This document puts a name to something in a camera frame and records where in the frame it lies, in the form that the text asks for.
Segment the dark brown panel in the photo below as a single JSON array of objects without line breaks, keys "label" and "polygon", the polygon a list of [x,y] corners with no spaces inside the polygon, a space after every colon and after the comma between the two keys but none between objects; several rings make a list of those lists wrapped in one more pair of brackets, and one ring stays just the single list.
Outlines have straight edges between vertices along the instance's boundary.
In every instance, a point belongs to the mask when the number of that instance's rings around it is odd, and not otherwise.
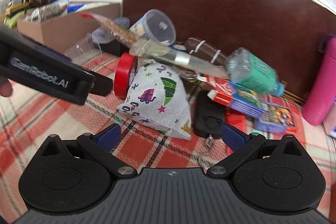
[{"label": "dark brown panel", "polygon": [[198,37],[225,54],[249,49],[300,97],[310,91],[321,64],[318,39],[336,34],[336,16],[311,0],[123,0],[131,24],[150,9],[171,18],[179,41]]}]

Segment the pink water bottle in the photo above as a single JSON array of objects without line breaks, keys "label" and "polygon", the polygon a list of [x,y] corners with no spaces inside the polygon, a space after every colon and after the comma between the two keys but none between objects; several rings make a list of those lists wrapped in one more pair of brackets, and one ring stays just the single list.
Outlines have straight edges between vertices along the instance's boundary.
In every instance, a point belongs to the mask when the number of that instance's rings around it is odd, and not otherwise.
[{"label": "pink water bottle", "polygon": [[322,66],[302,110],[303,117],[314,126],[323,122],[336,96],[336,37],[327,43]]}]

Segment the christmas print fabric bag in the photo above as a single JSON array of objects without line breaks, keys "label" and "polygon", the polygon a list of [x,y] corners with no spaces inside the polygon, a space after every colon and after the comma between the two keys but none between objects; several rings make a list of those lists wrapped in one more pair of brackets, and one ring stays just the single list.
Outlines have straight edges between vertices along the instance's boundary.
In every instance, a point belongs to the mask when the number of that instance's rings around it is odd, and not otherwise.
[{"label": "christmas print fabric bag", "polygon": [[138,68],[119,113],[169,137],[188,140],[190,108],[178,74],[161,63]]}]

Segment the crosshair logo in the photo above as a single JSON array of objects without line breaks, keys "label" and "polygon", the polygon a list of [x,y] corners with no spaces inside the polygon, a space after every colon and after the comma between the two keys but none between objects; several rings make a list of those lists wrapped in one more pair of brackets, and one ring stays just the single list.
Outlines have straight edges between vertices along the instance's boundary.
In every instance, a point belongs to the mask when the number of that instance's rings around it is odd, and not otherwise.
[{"label": "crosshair logo", "polygon": [[167,174],[173,177],[173,176],[177,175],[177,172],[172,170],[172,171],[169,171]]}]

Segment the bottle with blue cap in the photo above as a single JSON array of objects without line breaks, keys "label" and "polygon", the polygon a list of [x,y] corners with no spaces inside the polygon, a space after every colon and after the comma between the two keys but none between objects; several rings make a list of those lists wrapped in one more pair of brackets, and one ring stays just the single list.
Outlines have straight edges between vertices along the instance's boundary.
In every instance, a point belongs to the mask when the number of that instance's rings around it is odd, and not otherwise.
[{"label": "bottle with blue cap", "polygon": [[226,67],[231,82],[260,95],[281,96],[285,91],[275,70],[245,48],[234,51],[227,58]]}]

